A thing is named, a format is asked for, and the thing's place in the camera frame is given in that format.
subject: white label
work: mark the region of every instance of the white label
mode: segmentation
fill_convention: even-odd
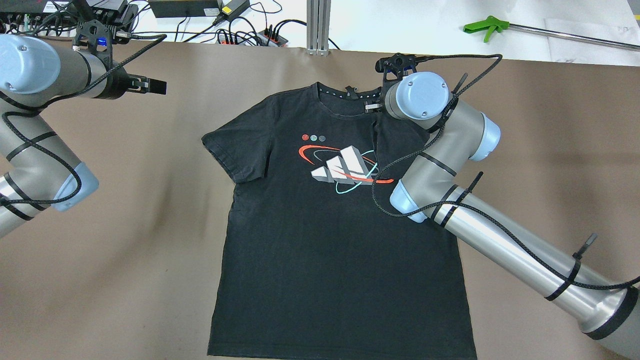
[[[206,9],[204,9],[204,15],[205,16],[218,16],[218,15],[220,15],[220,9],[219,8],[206,8]]]
[[[42,12],[44,13],[57,12],[58,8],[56,7],[56,5],[53,5],[53,3],[56,3],[60,6],[66,6],[67,4],[69,4],[68,1],[47,1],[47,4],[44,6],[44,10],[42,10]]]

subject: light blue joint cap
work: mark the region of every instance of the light blue joint cap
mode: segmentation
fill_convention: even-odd
[[[80,163],[74,169],[78,176],[80,177],[80,181],[82,181],[82,187],[80,187],[80,192],[78,192],[71,199],[59,202],[57,204],[51,204],[51,206],[58,211],[66,211],[69,210],[72,206],[76,205],[78,202],[84,200],[85,197],[91,195],[95,190],[98,189],[98,179],[94,176],[94,174],[89,170],[85,163]],[[78,183],[73,175],[69,174],[69,177],[60,187],[56,197],[54,200],[62,199],[65,196],[69,196],[74,190],[77,188]]]
[[[46,42],[0,35],[0,89],[33,94],[50,87],[60,74],[60,57]]]
[[[484,116],[484,132],[476,153],[469,158],[469,160],[473,161],[480,161],[489,156],[500,142],[500,127],[491,121],[484,113],[482,113],[482,116]]]
[[[413,120],[427,120],[438,116],[449,102],[449,87],[434,72],[414,72],[398,84],[396,103]]]
[[[398,181],[398,185],[396,185],[396,188],[394,188],[394,191],[391,193],[389,201],[391,202],[391,205],[396,208],[396,210],[400,211],[403,214],[407,214],[419,209],[418,205],[413,201],[409,193],[404,188],[402,180]],[[423,213],[410,215],[409,218],[418,223],[427,220],[427,216],[425,216],[425,214]]]

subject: robotic arm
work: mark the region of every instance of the robotic arm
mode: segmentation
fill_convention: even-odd
[[[392,205],[415,222],[432,219],[576,318],[584,334],[623,356],[640,359],[640,305],[638,290],[632,286],[639,279],[613,284],[581,266],[593,235],[573,257],[568,256],[470,189],[456,185],[454,176],[468,159],[482,160],[496,147],[500,129],[458,100],[455,90],[450,93],[440,76],[416,72],[416,63],[414,56],[396,54],[376,66],[385,73],[385,110],[429,132],[438,131],[396,186]],[[408,69],[414,73],[405,77]],[[388,72],[397,79],[387,81]]]
[[[82,95],[116,99],[125,92],[166,93],[166,83],[127,74],[111,44],[135,37],[97,20],[78,27],[73,49],[35,37],[0,35],[0,153],[14,169],[0,177],[0,238],[53,206],[65,211],[98,188],[89,168],[47,125],[40,112],[54,101]]]

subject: black box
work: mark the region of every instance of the black box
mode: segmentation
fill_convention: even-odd
[[[218,16],[222,0],[148,0],[156,17]]]

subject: neckline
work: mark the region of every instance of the neckline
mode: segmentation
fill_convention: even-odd
[[[323,94],[336,96],[336,98],[341,99],[343,101],[354,102],[354,104],[362,104],[362,100],[364,99],[367,99],[367,98],[372,100],[377,99],[380,96],[380,92],[382,90],[382,87],[379,87],[374,90],[369,90],[366,92],[358,92],[357,99],[350,99],[349,94],[347,92],[336,90],[334,88],[331,88],[329,86],[326,86],[320,83],[319,81],[316,81],[313,85],[311,85],[310,88],[311,88],[310,95],[311,95],[311,98],[313,99],[313,103],[316,104],[316,106],[320,108],[324,113],[328,114],[329,116],[335,119],[357,119],[358,117],[361,117],[363,115],[368,115],[370,113],[365,112],[364,106],[362,106],[362,112],[357,113],[355,115],[346,115],[346,114],[337,113],[333,111],[331,108],[329,108],[327,105],[325,105],[325,103],[322,102],[322,100],[320,99],[321,91]]]

